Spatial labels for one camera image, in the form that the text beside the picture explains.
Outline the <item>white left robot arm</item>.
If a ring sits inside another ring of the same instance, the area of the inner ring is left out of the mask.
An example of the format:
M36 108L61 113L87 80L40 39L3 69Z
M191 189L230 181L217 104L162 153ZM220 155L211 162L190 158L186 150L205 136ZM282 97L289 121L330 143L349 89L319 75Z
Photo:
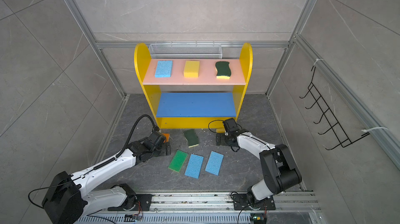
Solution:
M121 154L87 169L56 175L42 201L53 224L73 224L81 216L102 209L131 210L138 206L136 193L126 183L108 190L97 186L118 173L148 161L166 150L166 136L153 131L150 136L127 145Z

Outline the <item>bright green sponge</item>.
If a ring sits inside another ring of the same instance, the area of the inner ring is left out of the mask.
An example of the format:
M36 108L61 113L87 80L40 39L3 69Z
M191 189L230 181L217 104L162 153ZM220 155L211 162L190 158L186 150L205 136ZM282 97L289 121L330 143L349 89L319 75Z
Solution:
M168 168L174 172L179 173L181 168L184 165L184 162L187 159L188 154L177 150L174 158L172 159L171 163L169 164Z

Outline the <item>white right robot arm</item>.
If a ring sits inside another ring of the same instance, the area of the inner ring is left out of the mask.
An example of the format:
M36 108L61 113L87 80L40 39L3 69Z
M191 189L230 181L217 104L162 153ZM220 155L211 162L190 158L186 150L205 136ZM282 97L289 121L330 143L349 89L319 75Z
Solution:
M266 199L300 184L303 179L290 149L284 144L271 144L240 127L233 118L223 120L224 133L217 133L217 144L233 152L243 149L257 157L263 178L249 187L245 206L255 207Z

